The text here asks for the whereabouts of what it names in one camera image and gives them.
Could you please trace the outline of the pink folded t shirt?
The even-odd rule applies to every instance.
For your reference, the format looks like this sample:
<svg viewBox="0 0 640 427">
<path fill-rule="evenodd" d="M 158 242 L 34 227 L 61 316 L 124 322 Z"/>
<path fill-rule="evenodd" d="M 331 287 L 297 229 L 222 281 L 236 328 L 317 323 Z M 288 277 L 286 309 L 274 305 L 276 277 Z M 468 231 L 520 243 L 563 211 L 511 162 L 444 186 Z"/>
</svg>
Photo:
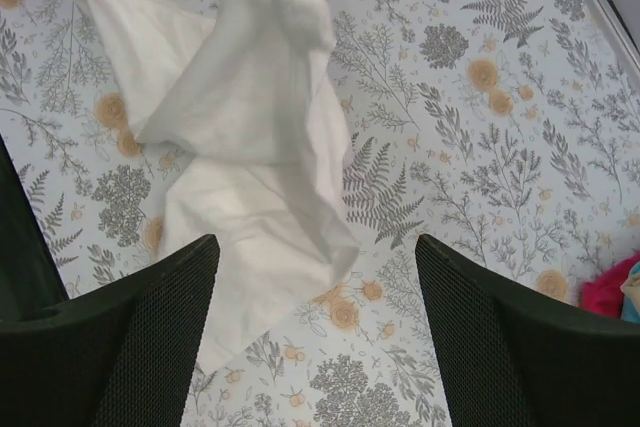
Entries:
<svg viewBox="0 0 640 427">
<path fill-rule="evenodd" d="M 638 262 L 639 254 L 635 254 L 615 264 L 595 280 L 585 282 L 580 291 L 579 307 L 598 315 L 619 318 L 624 299 L 621 286 Z"/>
</svg>

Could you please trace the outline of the teal folded t shirt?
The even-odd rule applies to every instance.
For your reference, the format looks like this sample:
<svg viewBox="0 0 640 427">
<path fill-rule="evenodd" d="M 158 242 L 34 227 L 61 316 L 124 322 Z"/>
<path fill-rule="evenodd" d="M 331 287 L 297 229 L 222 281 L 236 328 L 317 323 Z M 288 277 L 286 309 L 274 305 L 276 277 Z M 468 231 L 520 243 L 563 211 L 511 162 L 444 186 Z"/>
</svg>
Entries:
<svg viewBox="0 0 640 427">
<path fill-rule="evenodd" d="M 637 262 L 630 270 L 629 275 L 634 275 L 634 274 L 639 274 L 640 276 L 640 263 Z M 640 311 L 636 312 L 636 310 L 634 309 L 634 306 L 631 304 L 631 302 L 629 300 L 627 300 L 623 294 L 623 306 L 622 306 L 622 311 L 621 311 L 621 319 L 624 321 L 628 321 L 628 322 L 633 322 L 633 323 L 640 323 Z"/>
</svg>

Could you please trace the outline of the beige folded t shirt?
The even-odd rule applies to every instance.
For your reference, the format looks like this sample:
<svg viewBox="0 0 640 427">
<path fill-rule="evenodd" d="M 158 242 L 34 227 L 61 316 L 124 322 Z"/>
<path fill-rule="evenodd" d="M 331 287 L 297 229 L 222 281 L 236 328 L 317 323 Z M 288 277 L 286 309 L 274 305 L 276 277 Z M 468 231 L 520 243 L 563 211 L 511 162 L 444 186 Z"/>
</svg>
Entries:
<svg viewBox="0 0 640 427">
<path fill-rule="evenodd" d="M 640 311 L 640 276 L 630 275 L 620 287 L 625 298 L 631 302 L 636 312 Z"/>
</svg>

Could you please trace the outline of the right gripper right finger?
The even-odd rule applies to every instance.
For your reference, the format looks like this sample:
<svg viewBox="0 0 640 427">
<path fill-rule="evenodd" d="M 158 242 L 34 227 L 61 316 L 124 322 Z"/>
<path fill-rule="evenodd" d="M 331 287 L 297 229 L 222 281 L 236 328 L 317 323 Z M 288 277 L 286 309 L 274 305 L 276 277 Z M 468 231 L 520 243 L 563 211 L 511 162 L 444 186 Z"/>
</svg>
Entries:
<svg viewBox="0 0 640 427">
<path fill-rule="evenodd" d="M 415 258 L 453 425 L 638 425 L 638 325 L 540 294 L 430 235 Z"/>
</svg>

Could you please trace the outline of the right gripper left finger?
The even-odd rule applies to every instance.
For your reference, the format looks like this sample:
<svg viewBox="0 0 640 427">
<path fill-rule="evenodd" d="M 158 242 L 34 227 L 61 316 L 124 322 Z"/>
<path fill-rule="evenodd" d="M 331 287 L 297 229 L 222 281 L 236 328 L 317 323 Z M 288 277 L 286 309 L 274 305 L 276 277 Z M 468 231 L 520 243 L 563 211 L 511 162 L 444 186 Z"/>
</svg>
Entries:
<svg viewBox="0 0 640 427">
<path fill-rule="evenodd" d="M 218 262 L 208 234 L 33 318 L 2 322 L 2 425 L 180 425 Z"/>
</svg>

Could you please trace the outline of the floral patterned table mat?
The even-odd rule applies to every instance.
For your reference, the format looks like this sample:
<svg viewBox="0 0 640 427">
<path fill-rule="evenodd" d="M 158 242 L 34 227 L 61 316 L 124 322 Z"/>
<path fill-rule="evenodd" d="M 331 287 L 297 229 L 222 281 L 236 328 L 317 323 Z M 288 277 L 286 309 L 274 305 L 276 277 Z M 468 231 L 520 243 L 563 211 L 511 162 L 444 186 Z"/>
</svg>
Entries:
<svg viewBox="0 0 640 427">
<path fill-rule="evenodd" d="M 419 235 L 569 304 L 639 248 L 639 87 L 585 0 L 329 2 L 359 261 L 197 368 L 187 426 L 448 426 Z M 1 0 L 1 133 L 71 297 L 153 261 L 191 158 L 134 140 L 74 0 Z"/>
</svg>

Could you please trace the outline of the white t shirt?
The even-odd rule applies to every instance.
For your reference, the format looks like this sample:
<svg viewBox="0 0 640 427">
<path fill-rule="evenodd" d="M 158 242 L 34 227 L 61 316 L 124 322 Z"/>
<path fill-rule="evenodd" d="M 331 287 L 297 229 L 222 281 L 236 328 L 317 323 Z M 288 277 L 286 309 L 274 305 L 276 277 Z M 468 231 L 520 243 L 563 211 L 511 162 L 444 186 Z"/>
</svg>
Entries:
<svg viewBox="0 0 640 427">
<path fill-rule="evenodd" d="M 142 144 L 193 157 L 165 197 L 166 257 L 214 235 L 219 267 L 198 354 L 223 367 L 336 286 L 359 248 L 346 222 L 344 112 L 327 67 L 327 0 L 77 0 L 94 22 Z"/>
</svg>

